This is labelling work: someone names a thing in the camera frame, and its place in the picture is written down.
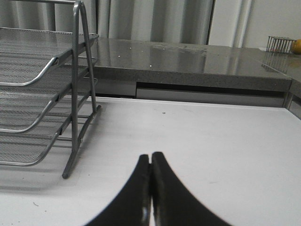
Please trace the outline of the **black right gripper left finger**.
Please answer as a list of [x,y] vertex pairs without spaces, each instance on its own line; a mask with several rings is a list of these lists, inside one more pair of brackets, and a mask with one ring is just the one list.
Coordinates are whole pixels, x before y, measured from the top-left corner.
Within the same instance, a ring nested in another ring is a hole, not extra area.
[[88,226],[148,226],[151,195],[149,157],[142,154],[135,169],[110,204]]

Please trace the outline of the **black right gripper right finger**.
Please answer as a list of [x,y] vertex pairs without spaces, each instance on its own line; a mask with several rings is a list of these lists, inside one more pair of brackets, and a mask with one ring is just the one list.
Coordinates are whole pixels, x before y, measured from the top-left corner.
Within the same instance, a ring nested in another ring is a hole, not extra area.
[[192,195],[175,175],[162,152],[154,152],[151,161],[155,225],[229,225]]

